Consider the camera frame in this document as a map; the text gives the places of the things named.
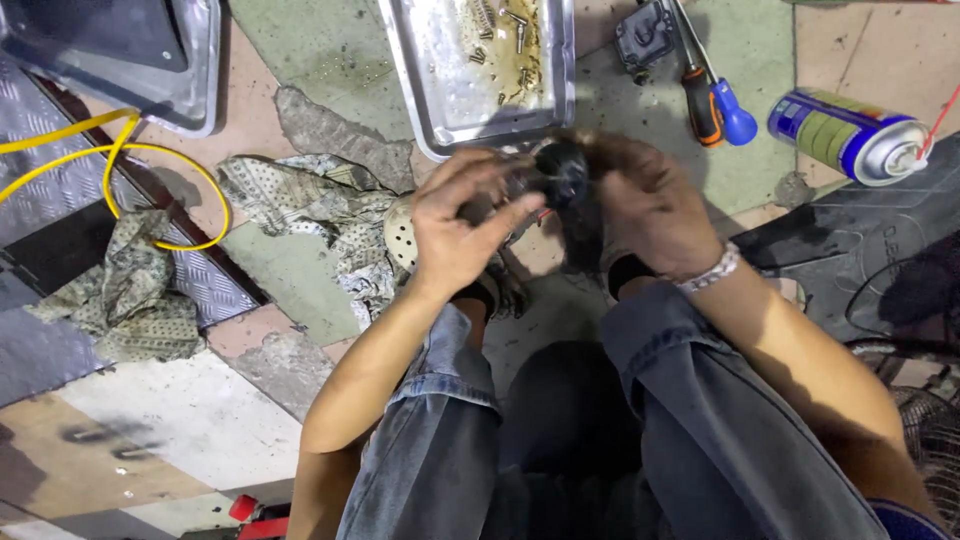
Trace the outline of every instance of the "cloth rag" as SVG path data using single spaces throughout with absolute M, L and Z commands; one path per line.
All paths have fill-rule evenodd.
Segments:
M 205 346 L 197 329 L 197 304 L 168 290 L 173 254 L 154 245 L 169 225 L 164 210 L 124 213 L 103 265 L 25 309 L 46 323 L 69 319 L 96 339 L 93 351 L 104 360 L 167 361 L 194 355 Z
M 236 208 L 268 236 L 318 234 L 337 255 L 335 281 L 353 300 L 365 330 L 410 278 L 392 260 L 383 238 L 383 214 L 397 193 L 365 167 L 331 154 L 282 160 L 234 157 L 221 161 L 221 188 Z M 500 288 L 495 318 L 522 314 L 522 289 L 496 254 L 488 272 Z

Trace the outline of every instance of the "metal tray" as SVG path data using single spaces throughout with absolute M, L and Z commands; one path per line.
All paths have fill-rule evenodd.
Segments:
M 8 27 L 5 16 L 5 5 L 20 1 L 29 0 L 0 0 L 0 52 L 18 65 L 117 108 L 136 107 L 147 120 L 178 134 L 213 133 L 223 24 L 219 0 L 171 0 L 187 59 L 181 73 L 26 39 Z
M 484 40 L 474 0 L 379 0 L 417 143 L 434 161 L 463 143 L 502 147 L 573 123 L 573 0 L 488 1 L 495 29 Z M 529 21 L 522 54 L 501 8 Z M 468 60 L 477 47 L 482 65 Z

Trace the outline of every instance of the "denim jeans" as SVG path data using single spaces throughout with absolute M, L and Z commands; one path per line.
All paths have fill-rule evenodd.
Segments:
M 566 375 L 542 386 L 521 370 L 515 385 L 533 397 L 511 388 L 505 412 L 488 362 L 465 345 L 469 326 L 454 306 L 441 312 L 338 538 L 887 538 L 804 421 L 673 285 L 604 317 L 605 355 L 558 344 Z M 585 365 L 603 373 L 570 376 Z M 565 380 L 592 390 L 551 390 Z

